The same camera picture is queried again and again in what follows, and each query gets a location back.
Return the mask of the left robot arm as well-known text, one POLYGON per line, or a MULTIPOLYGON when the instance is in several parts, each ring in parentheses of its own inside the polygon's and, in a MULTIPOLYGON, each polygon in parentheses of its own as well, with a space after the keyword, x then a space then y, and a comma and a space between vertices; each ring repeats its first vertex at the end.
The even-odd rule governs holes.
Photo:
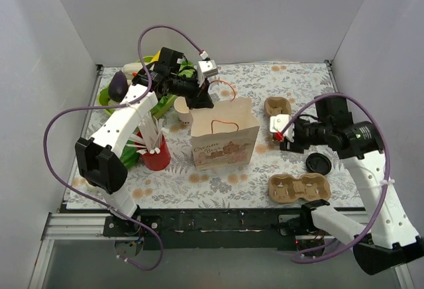
POLYGON ((76 143, 76 158, 80 176, 100 189, 107 208, 117 217, 118 228, 128 236, 140 231, 141 220, 134 215, 137 205, 124 184, 128 170, 121 162, 123 149, 133 131, 150 114, 158 100, 169 93, 184 97, 190 109, 213 108, 209 95, 209 78, 218 73, 216 63, 206 51, 195 73, 187 78, 180 75, 184 54, 163 47, 157 61, 143 64, 134 74, 121 108, 116 109, 106 123, 89 139, 76 143))

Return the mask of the kraft paper takeout bag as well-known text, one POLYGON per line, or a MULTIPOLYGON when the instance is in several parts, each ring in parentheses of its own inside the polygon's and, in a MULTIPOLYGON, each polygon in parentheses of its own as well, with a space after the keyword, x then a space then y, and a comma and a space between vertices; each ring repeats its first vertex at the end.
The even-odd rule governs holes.
POLYGON ((252 100, 237 97, 217 101, 212 108, 192 109, 191 147, 197 170, 248 164, 260 123, 252 100))

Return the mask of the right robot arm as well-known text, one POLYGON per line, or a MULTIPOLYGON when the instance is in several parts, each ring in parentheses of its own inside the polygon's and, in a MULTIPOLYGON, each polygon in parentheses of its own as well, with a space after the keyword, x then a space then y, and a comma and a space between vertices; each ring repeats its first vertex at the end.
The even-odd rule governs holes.
POLYGON ((326 145, 350 173, 364 208, 367 225, 317 200, 301 207, 301 229, 307 234, 329 233, 342 247, 313 258, 312 249, 298 251, 296 264, 313 264, 352 251, 359 267, 374 275, 423 257, 423 238, 410 222, 390 177, 386 139, 370 112, 343 93, 326 93, 303 106, 273 137, 281 150, 303 153, 326 145))

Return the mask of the single brown pulp carrier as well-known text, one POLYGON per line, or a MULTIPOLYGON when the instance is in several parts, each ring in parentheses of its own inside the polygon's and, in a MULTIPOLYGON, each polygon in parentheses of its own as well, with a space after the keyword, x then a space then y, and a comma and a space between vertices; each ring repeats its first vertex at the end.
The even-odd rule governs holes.
POLYGON ((328 201, 331 189, 326 177, 319 173, 306 173, 299 178, 276 174, 268 180, 268 194, 276 203, 294 203, 299 199, 328 201))

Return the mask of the white paper coffee cup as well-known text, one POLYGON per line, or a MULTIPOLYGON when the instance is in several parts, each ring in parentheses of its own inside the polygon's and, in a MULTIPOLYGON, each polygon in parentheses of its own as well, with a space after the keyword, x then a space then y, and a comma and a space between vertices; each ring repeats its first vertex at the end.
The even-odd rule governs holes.
POLYGON ((192 124, 193 117, 184 97, 176 98, 176 100, 174 101, 174 109, 176 110, 178 118, 183 125, 192 124))

